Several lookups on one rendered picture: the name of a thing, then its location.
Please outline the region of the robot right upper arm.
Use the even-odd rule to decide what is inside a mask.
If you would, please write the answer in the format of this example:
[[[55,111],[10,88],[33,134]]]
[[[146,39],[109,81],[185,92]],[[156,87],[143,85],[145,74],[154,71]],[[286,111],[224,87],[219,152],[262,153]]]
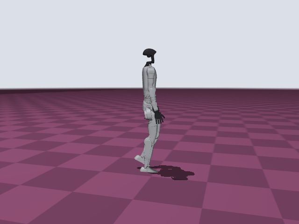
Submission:
[[[154,75],[155,75],[155,69],[154,68],[147,68],[148,91],[150,91],[150,88],[153,87]]]

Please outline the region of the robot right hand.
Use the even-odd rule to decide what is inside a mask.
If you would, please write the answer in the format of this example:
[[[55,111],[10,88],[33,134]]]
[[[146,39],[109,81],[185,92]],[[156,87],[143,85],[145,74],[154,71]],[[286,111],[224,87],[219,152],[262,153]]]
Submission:
[[[157,107],[158,107],[158,106],[157,106]],[[152,108],[152,109],[153,109],[153,108]],[[162,115],[162,114],[159,112],[159,108],[158,108],[158,111],[154,111],[154,109],[153,109],[153,112],[155,113],[156,124],[157,124],[157,120],[158,120],[158,124],[159,124],[159,120],[160,120],[160,124],[161,124],[162,122],[164,122],[163,119],[162,119],[162,116],[163,116],[163,118],[165,118],[165,116]],[[161,122],[161,120],[162,120],[162,122]]]

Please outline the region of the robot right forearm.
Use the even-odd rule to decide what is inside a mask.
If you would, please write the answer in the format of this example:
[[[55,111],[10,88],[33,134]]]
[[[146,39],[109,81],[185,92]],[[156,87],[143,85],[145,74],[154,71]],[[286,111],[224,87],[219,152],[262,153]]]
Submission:
[[[158,111],[155,92],[156,92],[156,89],[154,87],[151,87],[149,89],[149,98],[150,98],[151,105],[152,105],[154,111]]]

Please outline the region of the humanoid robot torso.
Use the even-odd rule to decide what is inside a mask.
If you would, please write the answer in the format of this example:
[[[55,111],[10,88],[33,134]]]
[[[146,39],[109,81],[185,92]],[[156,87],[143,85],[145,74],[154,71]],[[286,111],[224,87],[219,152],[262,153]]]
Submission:
[[[147,95],[145,97],[144,101],[143,101],[143,105],[142,105],[142,110],[143,111],[145,111],[146,107],[150,107],[150,110],[153,110],[152,105],[151,105],[151,101],[150,101],[150,98],[149,98],[147,68],[154,68],[154,67],[152,67],[149,64],[149,66],[143,67],[143,69],[142,69],[143,94]],[[156,80],[157,80],[157,73],[156,73],[156,70],[155,70],[154,83],[153,83],[153,87],[155,87],[155,88],[156,88]]]

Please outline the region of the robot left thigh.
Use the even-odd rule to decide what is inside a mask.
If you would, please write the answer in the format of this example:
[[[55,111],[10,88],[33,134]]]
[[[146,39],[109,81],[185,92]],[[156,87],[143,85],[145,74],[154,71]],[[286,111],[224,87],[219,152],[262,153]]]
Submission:
[[[158,122],[158,120],[157,120]],[[160,120],[159,120],[159,124],[157,123],[157,136],[156,138],[159,136],[159,132],[160,132]]]

